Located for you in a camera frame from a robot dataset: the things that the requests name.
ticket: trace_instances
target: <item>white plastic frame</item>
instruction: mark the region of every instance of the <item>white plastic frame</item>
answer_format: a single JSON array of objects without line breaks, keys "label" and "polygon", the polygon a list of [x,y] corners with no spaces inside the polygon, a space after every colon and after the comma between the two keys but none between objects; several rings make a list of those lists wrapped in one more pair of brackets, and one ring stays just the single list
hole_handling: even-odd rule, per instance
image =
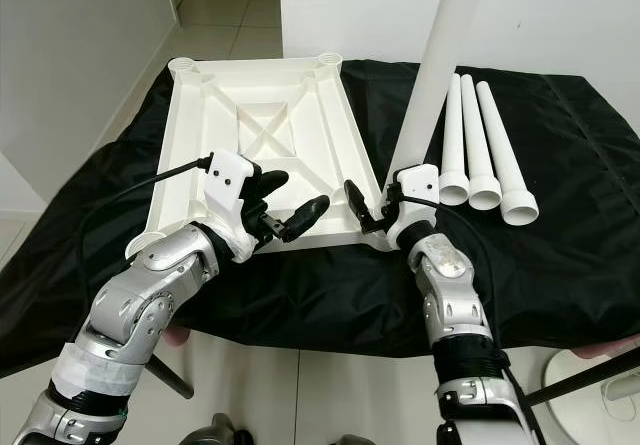
[{"label": "white plastic frame", "polygon": [[[285,170],[289,182],[267,198],[269,213],[287,219],[310,198],[325,194],[329,210],[307,233],[263,252],[367,241],[346,203],[353,180],[367,203],[380,201],[369,158],[340,81],[342,57],[169,62],[174,77],[158,173],[216,149],[238,152],[263,171]],[[186,172],[156,185],[145,231],[127,255],[185,223],[209,216],[205,173]],[[381,242],[376,248],[384,249]]]}]

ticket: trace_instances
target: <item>white pipe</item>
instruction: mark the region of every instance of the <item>white pipe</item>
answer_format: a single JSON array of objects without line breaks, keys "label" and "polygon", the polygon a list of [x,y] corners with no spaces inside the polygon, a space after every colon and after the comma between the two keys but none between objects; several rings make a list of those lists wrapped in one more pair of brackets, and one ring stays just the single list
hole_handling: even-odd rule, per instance
[{"label": "white pipe", "polygon": [[497,207],[502,199],[500,183],[493,175],[471,76],[464,75],[461,84],[464,135],[469,164],[469,205],[476,210],[490,210]]},{"label": "white pipe", "polygon": [[454,73],[447,93],[439,180],[440,201],[445,205],[460,205],[469,197],[469,179],[464,173],[461,100],[460,75]]},{"label": "white pipe", "polygon": [[459,50],[471,28],[479,0],[440,0],[400,136],[389,166],[386,184],[395,171],[424,161],[442,110]]},{"label": "white pipe", "polygon": [[502,218],[509,225],[527,225],[538,218],[536,199],[524,183],[489,85],[487,82],[480,82],[476,90],[482,107],[493,163],[502,188],[500,203]]}]

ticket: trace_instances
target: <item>black stand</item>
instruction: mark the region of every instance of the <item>black stand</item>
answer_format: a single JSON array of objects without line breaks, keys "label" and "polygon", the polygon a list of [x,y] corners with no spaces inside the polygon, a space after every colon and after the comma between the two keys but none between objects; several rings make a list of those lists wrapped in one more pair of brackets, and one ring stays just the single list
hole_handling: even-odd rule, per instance
[{"label": "black stand", "polygon": [[640,348],[634,348],[584,372],[576,373],[553,385],[530,393],[527,395],[527,402],[531,406],[538,405],[637,367],[640,367]]},{"label": "black stand", "polygon": [[193,397],[193,387],[180,378],[155,355],[151,355],[145,368],[187,400]]}]

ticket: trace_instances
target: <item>silver robotic arm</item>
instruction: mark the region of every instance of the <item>silver robotic arm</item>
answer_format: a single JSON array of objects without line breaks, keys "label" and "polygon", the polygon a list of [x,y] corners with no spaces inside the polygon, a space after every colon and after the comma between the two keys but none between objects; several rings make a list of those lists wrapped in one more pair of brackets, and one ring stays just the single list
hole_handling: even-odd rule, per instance
[{"label": "silver robotic arm", "polygon": [[[473,288],[473,265],[435,227],[438,169],[420,165],[402,170],[387,190],[383,218],[374,220],[352,182],[345,192],[363,233],[386,233],[389,246],[408,253],[408,264],[423,297],[427,337],[445,423],[438,445],[539,445],[527,423],[514,383]],[[423,204],[409,202],[417,198]]]},{"label": "silver robotic arm", "polygon": [[100,289],[14,445],[113,443],[175,311],[229,262],[247,260],[273,237],[294,240],[329,205],[328,197],[317,197],[283,223],[266,213],[263,198],[284,185],[285,172],[262,174],[252,162],[220,150],[207,173],[210,215],[138,252],[127,270]]}]

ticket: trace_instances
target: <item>black cloth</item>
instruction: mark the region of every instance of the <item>black cloth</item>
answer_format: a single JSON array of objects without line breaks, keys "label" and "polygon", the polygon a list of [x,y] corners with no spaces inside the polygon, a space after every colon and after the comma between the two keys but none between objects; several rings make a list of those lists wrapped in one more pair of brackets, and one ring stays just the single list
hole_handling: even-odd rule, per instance
[{"label": "black cloth", "polygon": [[[344,83],[376,177],[384,180],[415,64],[345,62]],[[640,333],[640,142],[581,77],[460,68],[487,80],[540,217],[506,225],[499,210],[457,207],[492,260],[504,346],[562,348]],[[133,123],[60,190],[0,274],[0,376],[54,357],[82,310],[74,230],[101,198],[155,173],[171,98],[167,70]],[[427,161],[439,164],[443,116]],[[86,237],[92,292],[125,266],[152,188],[104,210]],[[476,269],[493,319],[487,266],[472,234],[438,229]],[[400,252],[350,245],[257,255],[208,283],[176,323],[237,342],[404,357],[429,352],[421,297]]]}]

